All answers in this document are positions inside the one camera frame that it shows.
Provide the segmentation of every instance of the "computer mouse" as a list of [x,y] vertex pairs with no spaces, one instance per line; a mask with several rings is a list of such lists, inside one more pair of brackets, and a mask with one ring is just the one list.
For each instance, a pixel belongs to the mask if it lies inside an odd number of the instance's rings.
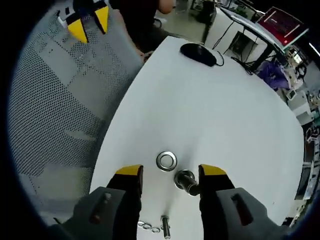
[[180,52],[187,58],[212,67],[217,63],[216,57],[204,46],[196,43],[186,43],[180,47]]

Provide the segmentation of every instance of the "desk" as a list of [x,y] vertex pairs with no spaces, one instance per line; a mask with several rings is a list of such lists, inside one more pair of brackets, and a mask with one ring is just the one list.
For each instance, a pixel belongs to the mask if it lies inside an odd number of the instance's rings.
[[[131,84],[111,121],[95,165],[91,188],[106,186],[116,170],[142,164],[140,220],[153,227],[167,214],[172,239],[201,240],[200,197],[174,186],[176,171],[198,179],[198,165],[224,169],[281,224],[290,211],[304,160],[303,130],[268,85],[229,57],[208,67],[179,51],[186,40],[167,37]],[[217,61],[220,56],[212,51]],[[160,152],[171,151],[177,167],[162,172]],[[138,229],[139,240],[163,240]]]
[[251,40],[256,41],[257,44],[257,47],[252,50],[247,59],[247,62],[256,61],[256,63],[252,65],[252,70],[256,70],[273,50],[284,53],[284,47],[281,42],[261,25],[253,23],[248,19],[222,7],[216,8],[216,17],[211,29],[209,30],[205,46],[212,48],[217,40],[223,36],[224,32],[232,22],[234,23],[228,29],[220,43],[216,46],[215,50],[223,53],[228,49],[237,32],[243,32],[243,34]]

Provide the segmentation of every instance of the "chair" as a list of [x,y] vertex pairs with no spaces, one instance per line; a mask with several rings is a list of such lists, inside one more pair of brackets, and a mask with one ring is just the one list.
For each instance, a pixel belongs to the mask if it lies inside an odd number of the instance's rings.
[[47,224],[55,223],[53,217],[68,219],[89,193],[109,124],[143,64],[111,8],[106,34],[92,18],[83,18],[89,43],[60,25],[61,8],[53,6],[30,33],[8,105],[16,170]]

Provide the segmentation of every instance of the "office equipment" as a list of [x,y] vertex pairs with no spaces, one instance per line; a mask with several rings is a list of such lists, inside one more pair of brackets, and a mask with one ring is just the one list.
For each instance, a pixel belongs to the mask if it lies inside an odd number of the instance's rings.
[[301,125],[305,125],[314,120],[312,116],[308,98],[305,91],[299,91],[295,97],[287,102]]
[[279,40],[283,49],[292,45],[308,31],[299,19],[274,6],[257,21],[257,24]]
[[249,69],[252,72],[255,72],[261,63],[267,59],[273,51],[279,54],[284,54],[285,49],[290,44],[308,31],[308,29],[304,27],[303,32],[299,36],[290,42],[288,41],[287,45],[283,45],[279,39],[277,39],[271,32],[269,32],[259,23],[253,23],[248,19],[223,7],[216,8],[216,12],[217,15],[211,29],[209,30],[207,40],[205,41],[205,46],[209,48],[214,46],[217,42],[217,39],[223,35],[223,41],[220,41],[219,45],[217,46],[219,48],[215,48],[215,50],[225,52],[230,47],[236,34],[238,32],[243,32],[243,34],[254,41],[252,50],[249,51],[249,55],[247,57],[247,61],[252,62],[252,64],[249,66]]
[[286,93],[286,97],[288,98],[288,100],[292,100],[294,99],[294,97],[297,95],[297,92],[295,89],[290,89],[287,93]]
[[187,58],[193,59],[199,63],[209,67],[217,64],[215,56],[209,52],[204,46],[196,43],[186,43],[180,47],[180,52]]

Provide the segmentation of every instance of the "metal bolt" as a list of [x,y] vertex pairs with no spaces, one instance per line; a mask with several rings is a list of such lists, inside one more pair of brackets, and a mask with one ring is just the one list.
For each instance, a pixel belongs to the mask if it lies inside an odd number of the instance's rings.
[[178,171],[174,176],[174,184],[177,188],[185,190],[190,196],[197,196],[200,193],[199,185],[192,171]]
[[164,239],[170,239],[170,229],[169,229],[169,217],[168,216],[161,216],[161,222],[163,225],[163,236]]

